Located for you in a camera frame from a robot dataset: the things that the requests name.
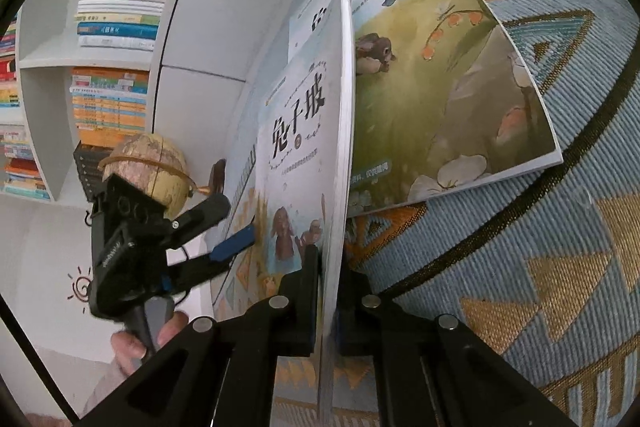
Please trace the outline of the rabbit hill book brown rabbit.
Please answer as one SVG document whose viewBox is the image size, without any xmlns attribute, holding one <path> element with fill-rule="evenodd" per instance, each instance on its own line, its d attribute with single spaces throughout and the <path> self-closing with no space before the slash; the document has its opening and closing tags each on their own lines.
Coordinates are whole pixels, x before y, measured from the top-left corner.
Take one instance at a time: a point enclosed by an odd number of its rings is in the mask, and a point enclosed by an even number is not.
<svg viewBox="0 0 640 427">
<path fill-rule="evenodd" d="M 314 317 L 310 355 L 281 355 L 273 382 L 275 421 L 317 424 L 333 385 L 332 329 L 343 256 L 352 165 L 355 47 L 350 0 L 326 0 L 320 18 L 296 31 L 285 68 L 262 82 L 245 107 L 257 138 L 231 233 L 251 223 L 256 243 L 240 254 L 215 298 L 215 317 L 246 317 L 258 303 L 274 309 L 285 285 L 306 269 Z"/>
</svg>

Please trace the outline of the rabbit hill book meadow cover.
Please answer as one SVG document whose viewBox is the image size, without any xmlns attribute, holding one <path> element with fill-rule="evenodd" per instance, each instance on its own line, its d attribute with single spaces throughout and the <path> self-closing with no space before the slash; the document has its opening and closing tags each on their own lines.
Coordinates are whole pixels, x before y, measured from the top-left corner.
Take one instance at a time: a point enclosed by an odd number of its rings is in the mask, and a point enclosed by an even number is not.
<svg viewBox="0 0 640 427">
<path fill-rule="evenodd" d="M 355 31 L 351 216 L 558 165 L 547 109 L 484 0 L 350 0 Z M 329 0 L 290 20 L 291 51 Z"/>
</svg>

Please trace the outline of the white bookshelf with books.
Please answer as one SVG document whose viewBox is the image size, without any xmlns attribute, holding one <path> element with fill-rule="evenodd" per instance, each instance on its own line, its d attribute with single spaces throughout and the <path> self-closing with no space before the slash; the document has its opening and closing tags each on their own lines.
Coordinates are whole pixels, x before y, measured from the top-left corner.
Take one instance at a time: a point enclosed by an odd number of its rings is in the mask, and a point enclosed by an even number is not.
<svg viewBox="0 0 640 427">
<path fill-rule="evenodd" d="M 85 207 L 103 158 L 152 132 L 177 0 L 25 0 L 1 54 L 1 191 Z"/>
</svg>

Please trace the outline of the yellow desk globe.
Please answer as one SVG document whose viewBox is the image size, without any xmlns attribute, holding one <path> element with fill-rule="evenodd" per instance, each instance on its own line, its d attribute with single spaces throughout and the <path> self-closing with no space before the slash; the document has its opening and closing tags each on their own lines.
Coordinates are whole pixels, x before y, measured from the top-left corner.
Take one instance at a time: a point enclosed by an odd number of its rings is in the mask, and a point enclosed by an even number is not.
<svg viewBox="0 0 640 427">
<path fill-rule="evenodd" d="M 112 174 L 137 187 L 165 207 L 165 217 L 175 218 L 195 193 L 209 196 L 224 189 L 227 161 L 219 159 L 210 169 L 206 185 L 190 176 L 186 158 L 174 142 L 155 133 L 131 135 L 99 162 L 106 180 Z"/>
</svg>

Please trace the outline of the patterned blue woven table mat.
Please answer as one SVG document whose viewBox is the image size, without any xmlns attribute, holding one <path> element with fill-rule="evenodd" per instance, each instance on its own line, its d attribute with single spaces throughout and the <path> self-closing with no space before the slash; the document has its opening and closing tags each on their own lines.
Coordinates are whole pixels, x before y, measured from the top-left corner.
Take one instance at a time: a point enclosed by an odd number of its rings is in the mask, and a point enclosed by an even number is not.
<svg viewBox="0 0 640 427">
<path fill-rule="evenodd" d="M 639 0 L 488 0 L 564 160 L 357 218 L 352 266 L 407 311 L 458 312 L 579 426 L 639 421 Z"/>
</svg>

